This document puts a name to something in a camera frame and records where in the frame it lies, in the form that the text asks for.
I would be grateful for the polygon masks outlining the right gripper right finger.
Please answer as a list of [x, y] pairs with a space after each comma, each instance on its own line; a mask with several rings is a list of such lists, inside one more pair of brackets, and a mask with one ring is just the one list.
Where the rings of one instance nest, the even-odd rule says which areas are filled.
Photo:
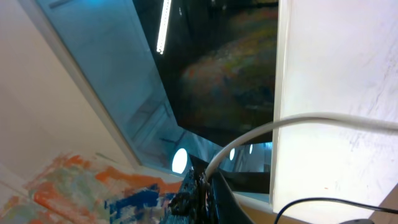
[[195, 196], [198, 205], [195, 209], [196, 223], [253, 224], [253, 220], [241, 208], [228, 185], [228, 173], [217, 169], [207, 179], [207, 162], [189, 155], [197, 189]]

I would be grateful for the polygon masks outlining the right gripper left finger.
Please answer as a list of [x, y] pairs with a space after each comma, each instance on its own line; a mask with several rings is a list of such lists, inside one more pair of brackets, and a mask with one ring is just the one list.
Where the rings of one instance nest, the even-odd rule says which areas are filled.
[[179, 191], [167, 205], [160, 224], [202, 224], [208, 221], [206, 190], [200, 176], [189, 170]]

